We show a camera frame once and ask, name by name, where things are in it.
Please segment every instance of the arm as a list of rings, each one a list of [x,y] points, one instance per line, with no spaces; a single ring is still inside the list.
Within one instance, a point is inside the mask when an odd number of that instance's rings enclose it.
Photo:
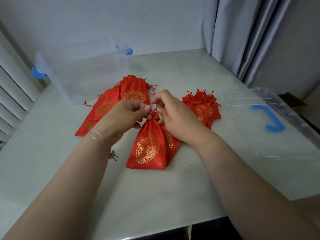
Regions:
[[[197,151],[243,239],[320,239],[320,229],[221,137],[202,125],[186,105],[166,90],[157,93],[152,103],[158,107],[167,130]]]
[[[151,112],[139,101],[118,102],[94,127],[102,137],[82,139],[3,240],[82,238],[111,146],[130,128],[140,128],[137,121]]]

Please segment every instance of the gray curtain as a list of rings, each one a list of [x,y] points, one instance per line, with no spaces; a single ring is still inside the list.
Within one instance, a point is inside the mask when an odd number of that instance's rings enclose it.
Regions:
[[[296,0],[206,0],[206,51],[251,87]]]

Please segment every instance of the table surface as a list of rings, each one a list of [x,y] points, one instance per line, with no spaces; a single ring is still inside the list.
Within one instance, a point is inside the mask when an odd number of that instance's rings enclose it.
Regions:
[[[130,72],[159,84],[181,98],[186,91],[247,89],[204,50],[129,57]],[[74,133],[90,108],[70,106],[51,84],[0,152],[0,237],[13,225],[81,140]],[[262,177],[289,199],[320,193],[318,161],[257,160],[236,135],[232,120],[214,121],[212,130]],[[214,186],[197,155],[182,144],[165,170],[125,168],[138,130],[114,146],[94,203],[88,239],[129,239],[226,216]],[[307,141],[301,137],[301,143]]]

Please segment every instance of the blind slat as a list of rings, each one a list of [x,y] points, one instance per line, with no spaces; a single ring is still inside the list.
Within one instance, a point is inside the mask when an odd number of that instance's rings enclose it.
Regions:
[[[7,135],[10,135],[13,128],[6,121],[0,118],[0,130],[2,130]]]
[[[40,96],[43,87],[32,77],[30,69],[2,32],[0,32],[0,65],[32,101]]]
[[[19,104],[10,97],[5,90],[0,87],[0,103],[14,114],[19,120],[25,115],[26,111],[19,106]]]
[[[9,110],[7,110],[2,104],[0,104],[0,118],[6,121],[12,127],[19,125],[19,120]]]
[[[0,130],[0,141],[6,141],[8,139],[8,135]]]
[[[11,79],[10,76],[0,67],[0,86],[11,96],[24,110],[32,108],[32,100],[22,89]]]

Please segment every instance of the transparent plastic box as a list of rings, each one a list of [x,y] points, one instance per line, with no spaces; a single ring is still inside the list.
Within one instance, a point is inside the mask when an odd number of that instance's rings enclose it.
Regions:
[[[320,136],[272,90],[234,89],[220,94],[219,102],[225,106],[226,119],[232,130],[245,141],[246,149],[257,157],[268,160],[320,159]],[[262,106],[254,109],[252,105]],[[276,123],[264,107],[284,129],[273,130]]]
[[[92,99],[130,75],[128,45],[116,39],[100,39],[59,47],[36,54],[36,69],[56,85],[71,104]]]

